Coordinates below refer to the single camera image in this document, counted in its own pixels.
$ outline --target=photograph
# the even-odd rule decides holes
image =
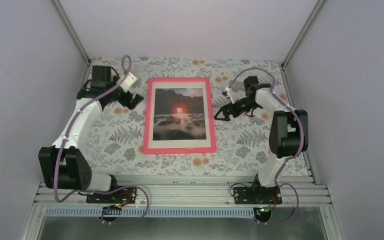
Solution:
[[[156,88],[152,139],[207,139],[203,89]]]
[[[215,153],[212,108],[208,77],[150,78],[143,153]]]

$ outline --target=framed picture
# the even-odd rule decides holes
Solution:
[[[145,154],[216,152],[208,77],[150,78]]]

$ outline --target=purple cable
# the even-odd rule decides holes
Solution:
[[[124,67],[125,59],[128,59],[127,68]],[[130,73],[130,70],[132,69],[132,59],[130,58],[129,55],[123,56],[123,58],[121,59],[121,66],[124,71],[124,77],[122,79],[119,79],[113,87],[111,87],[110,89],[106,90],[105,92],[101,93],[100,95],[96,96],[92,100],[88,101],[85,105],[83,105],[79,109],[79,111],[75,113],[75,115],[73,116],[73,118],[71,119],[70,123],[67,126],[67,130],[65,131],[65,134],[64,134],[65,138],[62,140],[61,146],[59,147],[59,150],[58,150],[58,154],[56,155],[55,171],[53,174],[53,196],[55,198],[55,201],[59,204],[64,202],[73,193],[78,192],[78,190],[73,190],[70,193],[68,193],[65,197],[63,197],[61,200],[58,198],[58,173],[60,172],[61,157],[63,155],[63,149],[67,143],[67,138],[69,137],[69,133],[73,128],[73,125],[76,122],[76,119],[83,112],[83,110],[85,110],[93,102],[98,101],[99,99],[115,91],[120,86],[120,84],[127,78],[128,74]]]
[[[247,68],[243,71],[241,71],[238,75],[236,75],[236,77],[233,79],[232,83],[228,86],[228,88],[230,89],[233,84],[236,82],[236,80],[238,79],[238,77],[240,75],[242,75],[243,73],[247,72],[247,71],[250,71],[250,70],[260,70],[260,71],[263,71],[264,73],[266,73],[267,75],[269,75],[272,79],[272,82],[271,82],[271,86],[270,86],[270,94],[273,96],[273,98],[278,102],[280,103],[283,107],[285,107],[289,112],[292,113],[293,117],[296,119],[296,122],[298,123],[298,128],[299,128],[299,147],[298,147],[298,150],[296,151],[295,155],[291,156],[291,157],[288,157],[285,159],[285,161],[283,162],[282,166],[279,168],[279,170],[277,171],[276,175],[274,176],[274,182],[276,183],[276,186],[278,186],[279,188],[285,186],[285,185],[288,185],[289,187],[292,188],[292,190],[295,192],[295,196],[296,196],[296,207],[293,211],[293,213],[288,217],[286,218],[285,220],[282,220],[282,221],[279,221],[279,222],[272,222],[272,223],[267,223],[265,222],[264,225],[278,225],[278,224],[284,224],[286,222],[289,222],[293,217],[295,217],[295,215],[297,214],[297,211],[298,211],[298,207],[300,206],[300,198],[298,197],[298,192],[297,190],[295,189],[295,187],[293,187],[290,183],[287,183],[287,182],[284,182],[282,184],[279,184],[278,182],[278,178],[279,178],[279,175],[281,174],[281,172],[283,171],[283,169],[285,168],[286,164],[289,162],[289,160],[291,159],[294,159],[296,157],[298,157],[298,155],[300,155],[301,151],[303,150],[303,147],[304,147],[304,135],[302,134],[304,132],[304,128],[303,128],[303,123],[301,122],[301,119],[298,117],[298,115],[295,113],[295,111],[290,107],[288,106],[280,97],[278,97],[275,93],[275,84],[276,84],[276,79],[275,77],[268,71],[260,68],[260,67],[250,67],[250,68]]]
[[[110,222],[110,221],[105,221],[104,220],[104,215],[110,211],[113,211],[113,210],[118,210],[118,211],[121,211],[121,209],[107,209],[105,211],[102,212],[101,216],[100,216],[100,219],[102,221],[102,223],[108,223],[109,225],[130,225],[130,224],[134,224],[134,223],[137,223],[139,222],[140,220],[142,220],[147,214],[148,214],[148,210],[150,209],[150,199],[148,197],[148,194],[139,186],[134,186],[134,185],[131,185],[131,186],[122,186],[122,187],[119,187],[115,190],[112,190],[112,191],[95,191],[95,193],[97,194],[102,194],[102,195],[109,195],[109,194],[113,194],[113,193],[116,193],[120,190],[123,190],[123,189],[126,189],[126,188],[137,188],[139,190],[141,190],[143,192],[143,194],[145,195],[145,198],[146,198],[146,209],[145,209],[145,212],[137,219],[133,220],[133,221],[124,221],[124,222]]]

